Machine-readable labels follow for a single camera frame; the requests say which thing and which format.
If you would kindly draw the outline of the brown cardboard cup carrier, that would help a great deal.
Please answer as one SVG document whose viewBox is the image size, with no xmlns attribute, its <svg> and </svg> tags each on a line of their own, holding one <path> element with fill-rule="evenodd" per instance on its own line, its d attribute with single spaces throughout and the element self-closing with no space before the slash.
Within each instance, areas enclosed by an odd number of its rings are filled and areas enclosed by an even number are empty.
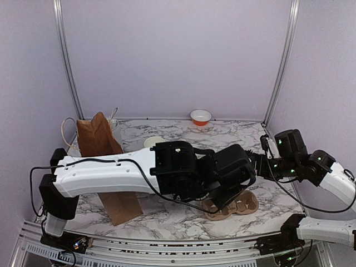
<svg viewBox="0 0 356 267">
<path fill-rule="evenodd" d="M 204 200 L 201 202 L 202 208 L 211 211 L 214 214 L 204 212 L 206 218 L 211 221 L 221 221 L 229 218 L 231 215 L 250 215 L 257 211 L 259 208 L 259 202 L 253 192 L 249 190 L 243 191 L 238 195 L 233 202 L 221 210 L 217 210 L 217 207 L 211 200 Z"/>
</svg>

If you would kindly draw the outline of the stack of white paper cups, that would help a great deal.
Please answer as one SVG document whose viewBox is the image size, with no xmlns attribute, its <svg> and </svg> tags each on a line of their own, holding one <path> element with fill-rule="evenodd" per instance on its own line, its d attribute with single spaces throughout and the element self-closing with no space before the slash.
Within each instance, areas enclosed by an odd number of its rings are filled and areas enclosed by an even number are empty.
<svg viewBox="0 0 356 267">
<path fill-rule="evenodd" d="M 160 136 L 151 136 L 144 141 L 144 148 L 154 147 L 158 143 L 165 142 L 165 140 Z"/>
</svg>

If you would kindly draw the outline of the brown paper bag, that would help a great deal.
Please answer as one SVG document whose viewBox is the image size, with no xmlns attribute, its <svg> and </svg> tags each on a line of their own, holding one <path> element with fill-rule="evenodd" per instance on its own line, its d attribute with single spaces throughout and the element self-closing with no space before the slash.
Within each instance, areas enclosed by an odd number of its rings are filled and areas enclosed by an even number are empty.
<svg viewBox="0 0 356 267">
<path fill-rule="evenodd" d="M 98 112 L 91 120 L 77 120 L 76 130 L 81 157 L 65 159 L 66 166 L 56 171 L 57 190 L 65 197 L 97 193 L 114 226 L 142 215 L 125 172 L 133 164 L 120 157 L 123 149 L 113 137 L 111 121 Z"/>
</svg>

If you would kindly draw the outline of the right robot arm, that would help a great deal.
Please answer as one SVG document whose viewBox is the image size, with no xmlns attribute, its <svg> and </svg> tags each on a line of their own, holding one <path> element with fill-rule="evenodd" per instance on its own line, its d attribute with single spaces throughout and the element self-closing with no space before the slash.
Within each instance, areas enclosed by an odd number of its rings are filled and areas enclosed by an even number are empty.
<svg viewBox="0 0 356 267">
<path fill-rule="evenodd" d="M 304 180 L 329 191 L 346 204 L 345 211 L 355 210 L 355 176 L 323 150 L 308 153 L 298 129 L 275 135 L 279 156 L 271 153 L 268 136 L 260 138 L 263 154 L 247 152 L 256 174 L 281 186 L 283 178 Z M 293 214 L 280 233 L 259 238 L 256 247 L 262 255 L 293 249 L 306 240 L 319 240 L 355 248 L 355 220 L 322 220 L 305 214 Z"/>
</svg>

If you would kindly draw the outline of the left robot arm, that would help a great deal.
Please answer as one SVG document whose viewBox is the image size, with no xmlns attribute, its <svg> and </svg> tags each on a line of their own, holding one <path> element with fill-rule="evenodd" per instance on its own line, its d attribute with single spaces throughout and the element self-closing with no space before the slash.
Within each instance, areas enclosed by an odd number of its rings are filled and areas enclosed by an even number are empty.
<svg viewBox="0 0 356 267">
<path fill-rule="evenodd" d="M 89 238 L 68 233 L 65 226 L 75 217 L 83 194 L 143 192 L 189 207 L 205 197 L 222 210 L 256 180 L 251 160 L 240 145 L 215 152 L 186 141 L 95 157 L 71 157 L 64 149 L 56 149 L 45 170 L 39 184 L 46 213 L 41 243 L 78 253 L 86 251 Z"/>
</svg>

